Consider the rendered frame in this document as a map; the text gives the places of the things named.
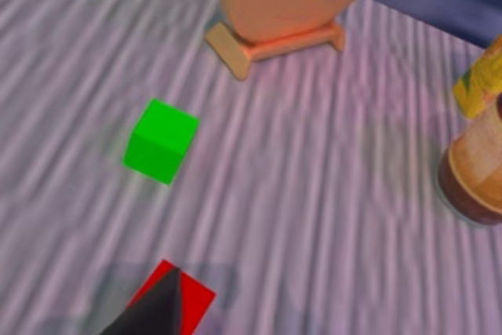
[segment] table surface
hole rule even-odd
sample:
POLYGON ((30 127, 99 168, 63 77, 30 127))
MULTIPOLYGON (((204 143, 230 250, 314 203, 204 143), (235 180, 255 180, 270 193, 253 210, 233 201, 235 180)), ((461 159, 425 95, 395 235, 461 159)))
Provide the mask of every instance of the table surface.
POLYGON ((501 230, 434 182, 481 50, 358 0, 345 52, 237 82, 216 5, 0 0, 0 333, 97 334, 163 258, 217 292, 200 334, 502 333, 501 230), (152 97, 201 119, 171 187, 121 165, 152 97))

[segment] wooden foot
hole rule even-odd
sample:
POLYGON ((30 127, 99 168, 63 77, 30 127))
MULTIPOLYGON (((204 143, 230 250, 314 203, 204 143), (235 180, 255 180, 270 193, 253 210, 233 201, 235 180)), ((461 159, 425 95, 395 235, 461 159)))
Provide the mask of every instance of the wooden foot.
POLYGON ((272 58, 326 42, 341 52, 345 47, 345 33, 340 25, 329 23, 314 31, 254 45, 239 38, 226 25, 216 23, 206 32, 206 41, 232 74, 237 79, 244 80, 252 61, 272 58))

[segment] wooden stand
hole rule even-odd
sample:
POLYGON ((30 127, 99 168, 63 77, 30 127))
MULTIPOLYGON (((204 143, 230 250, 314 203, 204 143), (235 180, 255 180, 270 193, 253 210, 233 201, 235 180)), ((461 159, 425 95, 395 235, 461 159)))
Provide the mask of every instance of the wooden stand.
POLYGON ((273 42, 251 44, 238 37, 225 24, 219 22, 206 32, 206 41, 227 65, 231 73, 238 80, 244 80, 253 61, 291 53, 326 42, 331 43, 336 50, 341 52, 345 47, 345 33, 340 25, 333 22, 308 33, 292 35, 273 42))
POLYGON ((449 203, 480 224, 502 223, 502 95, 452 142, 438 183, 449 203))

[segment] yellow object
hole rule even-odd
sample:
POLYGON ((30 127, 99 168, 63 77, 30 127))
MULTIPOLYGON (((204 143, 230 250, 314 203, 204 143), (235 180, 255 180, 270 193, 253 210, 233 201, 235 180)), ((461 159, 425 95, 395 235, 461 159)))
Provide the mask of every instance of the yellow object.
POLYGON ((502 93, 502 35, 485 50, 453 87, 453 95, 467 118, 474 118, 502 93))

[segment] cube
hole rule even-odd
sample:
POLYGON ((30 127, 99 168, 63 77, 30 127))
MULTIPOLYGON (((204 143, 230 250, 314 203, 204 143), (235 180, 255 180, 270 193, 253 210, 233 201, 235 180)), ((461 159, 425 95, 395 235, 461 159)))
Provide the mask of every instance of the cube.
POLYGON ((171 184, 198 128, 198 119, 153 99, 134 126, 123 164, 171 184))

